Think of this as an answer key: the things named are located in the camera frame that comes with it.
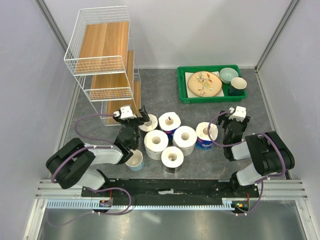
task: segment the cup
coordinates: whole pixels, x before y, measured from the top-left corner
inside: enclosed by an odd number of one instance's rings
[[[242,77],[234,77],[231,80],[229,88],[229,96],[242,96],[244,95],[247,87],[247,81]]]
[[[139,171],[144,167],[144,157],[139,150],[131,150],[133,156],[125,163],[131,171]]]

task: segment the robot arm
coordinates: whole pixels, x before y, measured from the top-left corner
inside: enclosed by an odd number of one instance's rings
[[[284,160],[286,170],[293,169],[295,159],[287,146],[275,131],[265,133],[275,143]],[[249,135],[245,142],[231,148],[233,158],[241,160],[251,158],[252,163],[245,169],[236,173],[237,181],[241,186],[253,184],[263,176],[271,176],[282,171],[281,161],[265,137],[262,135]]]
[[[108,178],[102,172],[88,169],[97,164],[123,164],[133,155],[131,150],[139,146],[138,126],[149,122],[150,118],[145,107],[139,110],[141,116],[133,114],[130,106],[121,107],[113,117],[117,122],[124,125],[116,137],[113,146],[98,146],[82,142],[79,138],[70,140],[47,162],[46,167],[51,174],[72,154],[83,149],[65,164],[56,175],[56,182],[63,189],[71,188],[74,185],[87,186],[94,190],[99,189]]]
[[[246,116],[246,108],[237,106],[231,108],[231,113],[219,116],[217,125],[224,129],[223,144],[232,145],[243,141],[243,132],[246,130],[250,117]],[[275,131],[265,133],[275,143],[284,160],[285,169],[290,170],[295,166],[295,159],[287,146]],[[252,163],[245,169],[235,172],[231,179],[231,188],[238,189],[241,186],[249,186],[264,176],[271,176],[282,171],[281,160],[275,149],[262,135],[249,135],[245,141],[223,147],[224,156],[229,161],[252,159]]]

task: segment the green plastic tray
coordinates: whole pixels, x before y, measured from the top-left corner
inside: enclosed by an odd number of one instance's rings
[[[232,68],[236,70],[241,77],[241,72],[237,65],[216,65],[216,66],[179,66],[177,68],[178,83],[179,83],[179,95],[183,104],[199,104],[199,103],[223,103],[223,102],[240,102],[247,97],[247,92],[244,90],[242,96],[229,96],[229,84],[222,83],[222,90],[224,96],[212,96],[212,97],[188,97],[186,87],[186,75],[185,73],[196,73],[200,71],[217,72],[224,68]]]

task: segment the bowl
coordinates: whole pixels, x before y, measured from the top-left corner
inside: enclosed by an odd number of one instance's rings
[[[231,67],[221,69],[219,74],[221,81],[225,84],[230,84],[232,79],[239,77],[238,72]]]
[[[144,167],[144,157],[141,151],[139,150],[131,150],[133,152],[132,157],[129,158],[129,160],[125,163],[125,165],[131,170],[131,171],[139,171]]]

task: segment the green bowl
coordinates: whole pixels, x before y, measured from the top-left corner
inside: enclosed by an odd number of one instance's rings
[[[221,69],[219,74],[221,81],[225,84],[230,84],[232,79],[239,77],[238,72],[231,67]]]

